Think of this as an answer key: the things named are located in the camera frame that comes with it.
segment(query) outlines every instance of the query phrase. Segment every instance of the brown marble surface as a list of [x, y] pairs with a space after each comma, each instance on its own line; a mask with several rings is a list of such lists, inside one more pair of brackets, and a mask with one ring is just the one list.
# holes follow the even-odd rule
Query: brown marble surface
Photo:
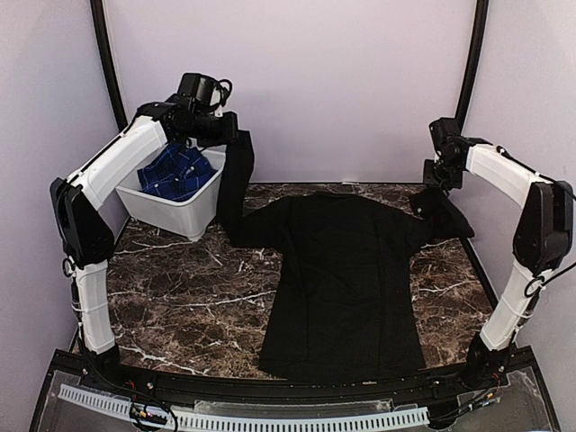
[[[255, 184], [246, 206], [288, 194], [360, 194], [408, 210], [416, 185]], [[233, 248], [212, 224], [197, 243], [131, 222], [108, 271], [112, 328], [122, 362], [220, 377], [273, 377], [257, 369], [279, 280], [272, 249]], [[411, 290], [427, 367], [462, 362], [491, 306], [458, 240], [426, 245], [411, 263]]]

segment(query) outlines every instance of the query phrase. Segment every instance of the blue plaid fabric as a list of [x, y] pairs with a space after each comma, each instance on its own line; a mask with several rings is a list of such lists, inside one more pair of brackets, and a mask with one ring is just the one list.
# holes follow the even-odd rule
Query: blue plaid fabric
[[142, 192], [178, 203], [194, 196], [216, 170], [196, 147], [170, 143], [154, 161], [138, 170]]

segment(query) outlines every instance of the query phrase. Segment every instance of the white plastic bin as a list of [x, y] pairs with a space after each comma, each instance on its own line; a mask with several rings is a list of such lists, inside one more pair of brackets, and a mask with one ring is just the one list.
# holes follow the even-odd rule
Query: white plastic bin
[[141, 192], [137, 171], [149, 165], [161, 151], [147, 157], [116, 187], [116, 191], [130, 216], [137, 221], [180, 234], [191, 241], [199, 240], [216, 216], [216, 202], [226, 154], [205, 150], [203, 154], [218, 172], [192, 198], [174, 202]]

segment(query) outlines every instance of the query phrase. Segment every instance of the black pole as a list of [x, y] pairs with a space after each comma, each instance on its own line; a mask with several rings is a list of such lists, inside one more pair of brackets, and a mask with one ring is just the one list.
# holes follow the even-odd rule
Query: black pole
[[456, 121], [460, 130], [464, 127], [472, 90], [474, 89], [474, 80], [478, 71], [478, 62], [480, 61], [480, 52], [482, 51], [482, 40], [484, 39], [484, 29], [486, 28], [486, 16], [488, 15], [488, 0], [477, 0], [476, 14], [474, 15], [474, 26], [472, 27], [472, 37], [470, 39], [470, 48], [468, 50], [468, 60], [466, 61], [466, 70], [458, 99], [458, 108], [456, 108]]
[[118, 129], [122, 131], [126, 126], [128, 126], [128, 120], [126, 118], [126, 112], [124, 111], [120, 88], [118, 87], [116, 71], [114, 70], [110, 40], [108, 39], [108, 30], [106, 29], [104, 5], [102, 0], [90, 0], [90, 5], [92, 7], [94, 31], [96, 33], [96, 41], [98, 42], [98, 51], [100, 52], [100, 61], [102, 62], [104, 79], [106, 81], [106, 86], [108, 87], [110, 103], [112, 104], [112, 110], [114, 111], [114, 118], [116, 119], [116, 124], [118, 124]]

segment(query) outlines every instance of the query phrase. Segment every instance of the white wall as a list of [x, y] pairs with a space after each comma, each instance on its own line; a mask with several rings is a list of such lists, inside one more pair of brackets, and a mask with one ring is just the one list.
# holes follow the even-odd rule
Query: white wall
[[[501, 145], [531, 167], [576, 186], [576, 4], [490, 2], [477, 84], [464, 133]], [[456, 201], [476, 229], [473, 242], [498, 293], [512, 263], [519, 209], [466, 177]], [[576, 259], [572, 253], [565, 259]], [[563, 430], [576, 430], [576, 270], [551, 284], [520, 333], [532, 345]]]
[[[28, 430], [54, 348], [68, 348], [75, 326], [49, 186], [116, 125], [87, 0], [3, 2], [0, 41], [0, 431], [14, 432]], [[108, 206], [116, 231], [124, 218]]]
[[421, 181], [454, 115], [474, 0], [108, 0], [129, 115], [182, 73], [227, 77], [255, 181]]

